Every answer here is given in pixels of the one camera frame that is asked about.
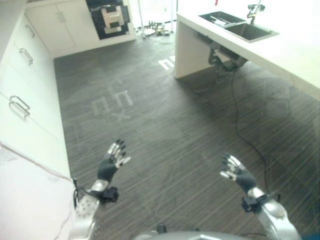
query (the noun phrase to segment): gray striped carpet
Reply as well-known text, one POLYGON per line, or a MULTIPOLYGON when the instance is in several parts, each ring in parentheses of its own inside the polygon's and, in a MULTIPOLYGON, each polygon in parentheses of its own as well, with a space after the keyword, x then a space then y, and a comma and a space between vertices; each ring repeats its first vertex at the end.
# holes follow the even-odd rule
MULTIPOLYGON (((132 157, 111 184, 118 202, 97 214, 97 240, 130 240, 158 223, 169 231, 263 233, 242 210, 240 188, 219 175, 229 152, 265 187, 262 160, 235 132, 231 80, 212 85, 213 69, 175 80, 158 63, 174 55, 174 41, 138 38, 55 60, 71 175, 90 187, 117 138, 132 157)), ((281 194, 302 235, 318 233, 319 102, 251 62, 236 72, 234 90, 239 131, 267 160, 270 192, 281 194)))

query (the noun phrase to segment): metal handle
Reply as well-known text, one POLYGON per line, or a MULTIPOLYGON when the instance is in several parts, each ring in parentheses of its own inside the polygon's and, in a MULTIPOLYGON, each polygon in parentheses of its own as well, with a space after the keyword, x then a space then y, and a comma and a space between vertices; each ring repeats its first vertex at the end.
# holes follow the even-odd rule
POLYGON ((36 36, 34 30, 32 29, 32 27, 30 27, 28 24, 25 25, 26 29, 29 29, 31 32, 31 38, 34 38, 36 36))
POLYGON ((26 56, 26 58, 28 59, 28 65, 31 65, 34 63, 34 59, 31 57, 31 55, 28 53, 28 51, 25 48, 20 48, 19 53, 24 54, 26 56))
POLYGON ((22 109, 24 111, 24 117, 27 117, 30 115, 30 112, 28 110, 30 110, 30 106, 28 104, 26 104, 20 97, 18 96, 11 96, 10 97, 10 102, 9 105, 11 104, 15 104, 17 105, 20 109, 22 109), (17 101, 14 100, 14 98, 18 99, 23 105, 24 107, 17 101))
POLYGON ((64 23, 64 21, 63 21, 63 19, 62 19, 62 17, 61 17, 61 12, 58 11, 58 12, 56 13, 56 15, 58 16, 58 19, 59 19, 60 23, 64 23))

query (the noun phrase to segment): white counter island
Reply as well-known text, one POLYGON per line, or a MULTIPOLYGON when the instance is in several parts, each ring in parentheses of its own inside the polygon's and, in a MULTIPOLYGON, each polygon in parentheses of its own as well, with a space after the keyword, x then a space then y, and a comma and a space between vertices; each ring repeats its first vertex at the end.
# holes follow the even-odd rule
MULTIPOLYGON (((233 11, 219 8, 207 13, 216 11, 235 15, 233 11)), ((235 16, 246 20, 243 14, 235 16)), ((197 33, 201 33, 320 100, 319 24, 309 24, 304 28, 303 24, 280 24, 275 20, 271 21, 270 16, 264 13, 261 17, 257 16, 256 23, 279 34, 250 43, 199 17, 198 14, 178 12, 175 78, 179 79, 210 67, 210 47, 197 38, 197 33)))

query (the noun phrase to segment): kitchen counter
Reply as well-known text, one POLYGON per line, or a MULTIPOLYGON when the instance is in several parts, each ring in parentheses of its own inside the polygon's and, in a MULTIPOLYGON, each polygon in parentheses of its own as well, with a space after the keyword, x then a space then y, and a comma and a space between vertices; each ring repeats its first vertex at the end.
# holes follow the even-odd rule
POLYGON ((0 2, 0 79, 13 46, 13 39, 22 21, 27 0, 11 0, 0 2))
MULTIPOLYGON (((213 12, 216 11, 234 14, 224 9, 213 12)), ((241 14, 236 16, 246 19, 241 14)), ((210 66, 207 63, 209 47, 194 39, 198 32, 320 100, 319 28, 310 25, 302 28, 302 24, 288 25, 287 22, 277 24, 268 19, 261 14, 256 23, 279 34, 249 43, 198 15, 178 12, 174 76, 181 78, 210 66)))

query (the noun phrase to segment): drawer handle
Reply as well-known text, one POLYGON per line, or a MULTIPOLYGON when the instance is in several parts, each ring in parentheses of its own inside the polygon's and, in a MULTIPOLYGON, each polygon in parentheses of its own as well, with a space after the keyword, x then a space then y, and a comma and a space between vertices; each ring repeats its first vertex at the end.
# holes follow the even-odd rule
POLYGON ((28 65, 31 65, 34 63, 34 59, 31 57, 31 55, 28 53, 26 49, 20 48, 19 53, 25 55, 25 57, 28 59, 28 65))
POLYGON ((29 29, 31 32, 31 38, 34 38, 36 36, 34 30, 32 29, 32 27, 30 27, 28 24, 25 25, 26 29, 29 29))
POLYGON ((30 106, 28 104, 26 104, 20 97, 18 96, 11 96, 10 97, 10 102, 9 105, 14 104, 16 106, 18 106, 22 111, 24 111, 24 117, 27 117, 30 115, 30 106))

